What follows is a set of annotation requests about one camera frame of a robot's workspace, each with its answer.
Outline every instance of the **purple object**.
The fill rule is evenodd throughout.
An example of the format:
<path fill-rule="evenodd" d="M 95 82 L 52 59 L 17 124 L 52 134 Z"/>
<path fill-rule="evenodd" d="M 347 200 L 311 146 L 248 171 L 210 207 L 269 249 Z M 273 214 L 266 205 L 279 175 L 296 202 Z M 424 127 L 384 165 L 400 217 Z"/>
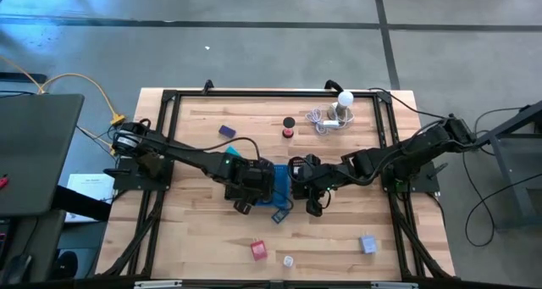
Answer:
<path fill-rule="evenodd" d="M 218 133 L 220 133 L 223 136 L 227 136 L 229 138 L 232 138 L 235 136 L 235 130 L 229 127 L 226 127 L 225 125 L 222 125 L 222 127 L 220 127 L 220 130 L 218 131 Z"/>

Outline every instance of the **concrete floor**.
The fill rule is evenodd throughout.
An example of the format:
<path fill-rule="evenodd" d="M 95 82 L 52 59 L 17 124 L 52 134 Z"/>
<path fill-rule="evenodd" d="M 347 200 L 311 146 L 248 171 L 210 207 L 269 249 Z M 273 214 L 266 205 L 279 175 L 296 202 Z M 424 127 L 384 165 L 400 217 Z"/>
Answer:
<path fill-rule="evenodd" d="M 542 24 L 539 0 L 384 0 L 384 6 L 388 22 L 397 24 Z M 379 22 L 374 0 L 2 0 L 0 18 L 6 17 Z M 453 112 L 472 126 L 486 110 L 542 98 L 540 32 L 391 31 L 390 41 L 401 89 L 414 90 L 422 110 Z M 203 86 L 206 79 L 218 87 L 320 88 L 334 79 L 346 88 L 390 88 L 379 30 L 0 24 L 0 54 L 36 73 L 89 75 L 128 115 L 133 115 L 141 87 Z M 0 64 L 0 70 L 11 68 Z M 35 90 L 7 83 L 0 89 Z M 95 132 L 108 128 L 107 106 L 85 81 L 61 80 L 51 90 L 83 93 L 80 125 Z M 510 116 L 492 114 L 480 127 L 491 128 Z M 422 118 L 423 123 L 429 120 Z M 464 222 L 478 200 L 461 156 L 446 154 L 438 161 L 450 164 L 439 179 L 456 274 L 472 281 L 542 284 L 542 231 L 498 232 L 489 246 L 472 247 Z M 491 157 L 468 153 L 467 163 L 483 195 L 504 186 Z M 100 172 L 112 165 L 97 145 L 77 134 L 61 183 L 70 173 Z M 498 197 L 489 206 L 496 214 L 507 213 Z M 482 209 L 469 230 L 476 242 L 489 235 Z"/>

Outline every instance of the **white ball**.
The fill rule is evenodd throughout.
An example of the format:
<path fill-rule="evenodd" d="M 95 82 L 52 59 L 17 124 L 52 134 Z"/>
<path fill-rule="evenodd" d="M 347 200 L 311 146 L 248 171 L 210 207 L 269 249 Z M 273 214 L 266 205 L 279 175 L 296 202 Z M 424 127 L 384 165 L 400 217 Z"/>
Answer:
<path fill-rule="evenodd" d="M 285 256 L 284 264 L 286 267 L 291 268 L 294 265 L 294 259 L 291 256 Z"/>
<path fill-rule="evenodd" d="M 351 106 L 354 103 L 354 94 L 350 91 L 343 91 L 339 93 L 339 104 L 341 106 Z"/>

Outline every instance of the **red block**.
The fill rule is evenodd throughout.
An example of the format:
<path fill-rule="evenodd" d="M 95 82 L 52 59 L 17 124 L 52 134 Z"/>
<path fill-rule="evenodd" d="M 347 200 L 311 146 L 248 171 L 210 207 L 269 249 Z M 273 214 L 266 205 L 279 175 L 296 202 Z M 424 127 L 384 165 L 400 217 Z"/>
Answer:
<path fill-rule="evenodd" d="M 265 249 L 263 241 L 254 242 L 251 244 L 252 256 L 254 260 L 259 260 L 262 258 L 267 258 L 268 251 Z"/>

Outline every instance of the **small cube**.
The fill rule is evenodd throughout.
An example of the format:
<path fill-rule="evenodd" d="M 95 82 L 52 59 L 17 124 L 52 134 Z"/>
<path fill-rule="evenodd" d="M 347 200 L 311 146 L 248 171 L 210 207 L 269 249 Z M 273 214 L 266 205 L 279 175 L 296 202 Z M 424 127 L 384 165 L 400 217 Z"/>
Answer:
<path fill-rule="evenodd" d="M 265 249 L 263 241 L 251 243 L 252 256 L 254 261 L 258 261 L 263 258 L 267 258 L 268 251 Z"/>
<path fill-rule="evenodd" d="M 376 253 L 376 240 L 373 235 L 361 236 L 362 252 L 365 254 Z"/>
<path fill-rule="evenodd" d="M 220 130 L 218 130 L 218 133 L 220 133 L 223 136 L 227 136 L 229 138 L 233 138 L 235 136 L 235 130 L 225 125 L 222 125 L 222 127 L 220 127 Z"/>

